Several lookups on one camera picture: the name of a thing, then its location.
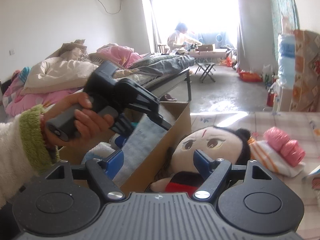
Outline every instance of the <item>table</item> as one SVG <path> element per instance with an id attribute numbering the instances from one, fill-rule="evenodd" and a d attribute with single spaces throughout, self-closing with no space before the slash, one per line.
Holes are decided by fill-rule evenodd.
<path id="1" fill-rule="evenodd" d="M 213 69 L 214 71 L 216 71 L 216 69 L 214 68 L 215 63 L 198 63 L 196 62 L 196 64 L 198 65 L 198 68 L 195 72 L 195 74 L 198 72 L 198 70 L 202 69 L 203 70 L 203 74 L 200 77 L 200 81 L 201 83 L 203 83 L 204 79 L 209 76 L 210 79 L 215 82 L 214 78 L 213 78 L 213 73 L 211 72 L 211 70 Z"/>
<path id="2" fill-rule="evenodd" d="M 320 239 L 320 208 L 317 206 L 317 200 L 311 188 L 311 180 L 302 180 L 305 175 L 320 165 L 320 136 L 313 133 L 309 124 L 310 121 L 320 124 L 320 113 L 280 112 L 279 115 L 272 115 L 267 112 L 215 112 L 209 115 L 193 115 L 191 121 L 192 131 L 211 125 L 224 124 L 232 129 L 248 129 L 256 140 L 263 140 L 263 133 L 276 126 L 287 132 L 292 139 L 298 140 L 306 152 L 303 159 L 306 164 L 304 170 L 294 178 L 277 176 L 304 203 L 305 213 L 297 233 L 303 239 Z"/>
<path id="3" fill-rule="evenodd" d="M 218 58 L 226 57 L 227 49 L 215 49 L 213 51 L 195 51 L 195 52 L 188 52 L 186 55 L 195 58 L 195 63 L 198 65 L 196 73 L 198 70 L 202 69 L 203 74 L 200 77 L 201 83 L 203 83 L 204 79 L 209 76 L 210 79 L 215 82 L 213 78 L 213 73 L 211 70 L 215 71 L 215 63 L 214 61 Z"/>

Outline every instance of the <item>red doll clothing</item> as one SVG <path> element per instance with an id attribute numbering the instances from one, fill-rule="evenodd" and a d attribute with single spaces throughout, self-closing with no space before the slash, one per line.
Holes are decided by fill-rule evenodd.
<path id="1" fill-rule="evenodd" d="M 192 197 L 203 183 L 204 179 L 199 173 L 180 171 L 172 177 L 165 187 L 165 192 L 186 192 Z"/>

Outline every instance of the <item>bed frame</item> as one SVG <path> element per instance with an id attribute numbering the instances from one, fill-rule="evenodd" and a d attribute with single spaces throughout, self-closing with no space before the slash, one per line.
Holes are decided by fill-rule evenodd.
<path id="1" fill-rule="evenodd" d="M 187 81 L 188 88 L 188 101 L 191 101 L 191 85 L 190 85 L 190 72 L 189 68 L 184 69 L 178 74 L 169 76 L 166 79 L 163 79 L 150 87 L 146 87 L 148 91 L 154 94 L 156 97 L 161 98 L 165 94 L 169 93 L 172 89 L 178 86 L 181 82 Z"/>
<path id="2" fill-rule="evenodd" d="M 5 81 L 5 82 L 1 82 L 0 80 L 0 89 L 1 89 L 1 93 L 2 95 L 4 94 L 4 92 L 8 89 L 8 87 L 11 85 L 11 79 Z"/>

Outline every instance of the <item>person's hand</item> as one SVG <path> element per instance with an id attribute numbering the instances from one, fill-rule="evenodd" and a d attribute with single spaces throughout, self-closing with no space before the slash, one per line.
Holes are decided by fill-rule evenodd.
<path id="1" fill-rule="evenodd" d="M 68 95 L 61 101 L 56 103 L 49 111 L 44 113 L 44 122 L 61 114 L 74 104 L 79 103 L 84 109 L 82 111 L 75 110 L 75 126 L 80 133 L 79 138 L 74 138 L 68 142 L 60 140 L 55 134 L 50 132 L 47 127 L 44 128 L 45 135 L 51 145 L 57 146 L 81 146 L 94 138 L 101 132 L 105 132 L 113 125 L 113 117 L 106 114 L 101 117 L 96 112 L 89 110 L 92 104 L 87 93 L 75 93 Z"/>

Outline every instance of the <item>bedding bundle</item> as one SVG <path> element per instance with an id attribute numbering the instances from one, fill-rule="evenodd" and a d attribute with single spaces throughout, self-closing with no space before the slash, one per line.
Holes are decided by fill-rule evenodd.
<path id="1" fill-rule="evenodd" d="M 87 53 L 84 40 L 64 43 L 45 60 L 15 71 L 12 84 L 3 95 L 5 111 L 15 116 L 42 104 L 48 107 L 65 96 L 84 87 L 91 73 L 104 61 L 109 60 L 118 66 L 114 79 L 131 78 L 139 83 L 144 79 L 172 75 L 193 66 L 189 56 L 149 55 L 142 57 L 132 48 L 109 43 Z"/>

